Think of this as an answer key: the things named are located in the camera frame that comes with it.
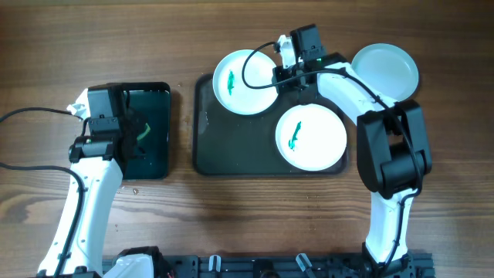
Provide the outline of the light blue plate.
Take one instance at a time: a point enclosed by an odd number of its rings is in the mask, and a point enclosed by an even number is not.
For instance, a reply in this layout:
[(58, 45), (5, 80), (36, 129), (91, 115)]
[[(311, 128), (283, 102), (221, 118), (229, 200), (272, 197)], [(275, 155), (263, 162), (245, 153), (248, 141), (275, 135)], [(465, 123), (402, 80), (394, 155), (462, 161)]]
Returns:
[(395, 45), (365, 46), (354, 56), (351, 66), (362, 80), (397, 101), (411, 98), (419, 87), (417, 64)]

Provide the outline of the green yellow sponge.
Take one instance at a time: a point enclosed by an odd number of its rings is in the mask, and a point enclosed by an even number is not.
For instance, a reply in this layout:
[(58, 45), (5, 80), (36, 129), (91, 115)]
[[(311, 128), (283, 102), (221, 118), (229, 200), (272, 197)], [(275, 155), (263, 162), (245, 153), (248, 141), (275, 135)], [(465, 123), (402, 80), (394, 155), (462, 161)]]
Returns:
[(138, 141), (141, 141), (143, 138), (145, 138), (151, 131), (151, 128), (148, 123), (146, 123), (144, 127), (145, 127), (144, 131), (137, 136)]

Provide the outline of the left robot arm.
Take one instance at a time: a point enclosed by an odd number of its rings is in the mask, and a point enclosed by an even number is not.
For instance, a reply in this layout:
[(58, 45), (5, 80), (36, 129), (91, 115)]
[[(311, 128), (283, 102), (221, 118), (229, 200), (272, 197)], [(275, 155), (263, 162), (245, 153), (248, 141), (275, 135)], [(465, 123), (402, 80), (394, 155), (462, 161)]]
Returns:
[(145, 116), (130, 107), (130, 94), (145, 83), (108, 83), (85, 89), (83, 132), (69, 147), (69, 191), (55, 238), (39, 276), (102, 275), (103, 243), (111, 205), (141, 134)]

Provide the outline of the white plate top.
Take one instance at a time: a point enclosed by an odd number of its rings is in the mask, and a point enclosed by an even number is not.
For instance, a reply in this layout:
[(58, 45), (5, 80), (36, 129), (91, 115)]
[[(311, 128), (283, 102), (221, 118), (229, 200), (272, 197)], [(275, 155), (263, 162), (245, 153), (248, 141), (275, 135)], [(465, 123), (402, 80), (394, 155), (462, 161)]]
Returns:
[[(242, 67), (251, 52), (251, 49), (243, 49), (228, 54), (213, 73), (212, 87), (217, 100), (235, 114), (258, 114), (268, 109), (278, 97), (275, 87), (254, 90), (244, 84)], [(245, 80), (251, 86), (271, 84), (275, 66), (267, 55), (256, 53), (247, 63)]]

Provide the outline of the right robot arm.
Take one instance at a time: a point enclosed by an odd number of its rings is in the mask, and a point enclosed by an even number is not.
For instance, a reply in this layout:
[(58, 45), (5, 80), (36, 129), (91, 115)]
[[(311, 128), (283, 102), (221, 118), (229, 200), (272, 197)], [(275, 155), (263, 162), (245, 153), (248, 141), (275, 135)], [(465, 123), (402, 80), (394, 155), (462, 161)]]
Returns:
[(363, 251), (374, 272), (396, 270), (408, 255), (406, 233), (412, 202), (431, 171), (425, 119), (414, 100), (382, 93), (339, 53), (329, 54), (315, 25), (294, 29), (274, 43), (282, 64), (277, 90), (314, 86), (357, 128), (357, 170), (371, 193), (370, 230)]

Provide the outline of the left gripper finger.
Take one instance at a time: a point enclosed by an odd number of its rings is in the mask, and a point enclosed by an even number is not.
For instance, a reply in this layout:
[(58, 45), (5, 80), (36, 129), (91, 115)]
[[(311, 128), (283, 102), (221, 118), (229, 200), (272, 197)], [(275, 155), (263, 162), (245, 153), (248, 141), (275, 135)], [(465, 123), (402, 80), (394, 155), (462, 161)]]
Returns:
[(146, 114), (130, 107), (123, 119), (123, 132), (125, 134), (139, 135), (144, 131), (144, 126), (147, 122), (148, 118)]
[(136, 137), (128, 136), (123, 139), (123, 158), (145, 158), (146, 154), (138, 145)]

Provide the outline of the white plate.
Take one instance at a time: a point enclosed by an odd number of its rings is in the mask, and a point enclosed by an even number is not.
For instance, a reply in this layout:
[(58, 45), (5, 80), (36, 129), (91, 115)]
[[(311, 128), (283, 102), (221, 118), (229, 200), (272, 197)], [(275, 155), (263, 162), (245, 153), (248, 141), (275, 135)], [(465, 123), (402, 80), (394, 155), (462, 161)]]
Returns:
[[(251, 49), (243, 49), (228, 54), (213, 73), (212, 87), (217, 100), (235, 114), (258, 114), (268, 109), (278, 97), (275, 87), (254, 90), (244, 84), (242, 67), (251, 52)], [(271, 84), (275, 66), (267, 55), (256, 53), (247, 63), (245, 80), (251, 86)]]
[(322, 171), (343, 156), (347, 132), (332, 110), (311, 103), (294, 106), (280, 117), (275, 142), (279, 153), (293, 167)]

